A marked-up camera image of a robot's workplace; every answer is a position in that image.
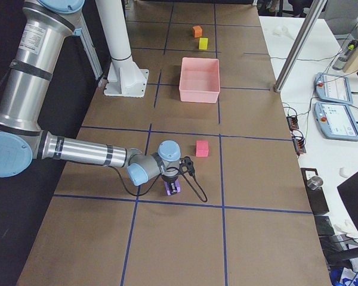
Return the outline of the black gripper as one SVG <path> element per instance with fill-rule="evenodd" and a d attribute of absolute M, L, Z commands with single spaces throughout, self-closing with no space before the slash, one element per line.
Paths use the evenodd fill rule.
<path fill-rule="evenodd" d="M 175 175 L 175 176 L 162 175 L 162 179 L 164 182 L 170 184 L 169 185 L 169 193 L 170 194 L 176 194 L 178 192 L 177 184 L 175 183 L 175 181 L 178 180 L 178 175 Z"/>

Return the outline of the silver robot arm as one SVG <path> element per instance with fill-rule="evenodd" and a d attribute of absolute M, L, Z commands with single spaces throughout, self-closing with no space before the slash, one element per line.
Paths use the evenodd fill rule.
<path fill-rule="evenodd" d="M 9 69 L 0 104 L 0 178 L 17 175 L 32 160 L 53 158 L 82 164 L 126 168 L 136 186 L 162 178 L 168 195 L 180 192 L 181 151 L 164 141 L 144 155 L 121 148 L 55 136 L 42 130 L 38 117 L 65 38 L 88 34 L 82 1 L 25 1 L 27 18 L 17 54 Z"/>

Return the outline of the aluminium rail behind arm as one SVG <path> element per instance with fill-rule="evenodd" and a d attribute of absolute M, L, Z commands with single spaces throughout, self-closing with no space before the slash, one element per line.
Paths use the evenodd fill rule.
<path fill-rule="evenodd" d="M 84 15 L 81 14 L 79 18 L 78 26 L 73 32 L 73 36 L 78 37 L 82 44 L 84 51 L 88 57 L 89 63 L 91 65 L 92 71 L 94 73 L 95 79 L 101 79 L 103 74 L 103 69 L 100 64 L 100 60 L 97 55 L 97 51 L 95 50 L 90 32 L 88 30 Z"/>

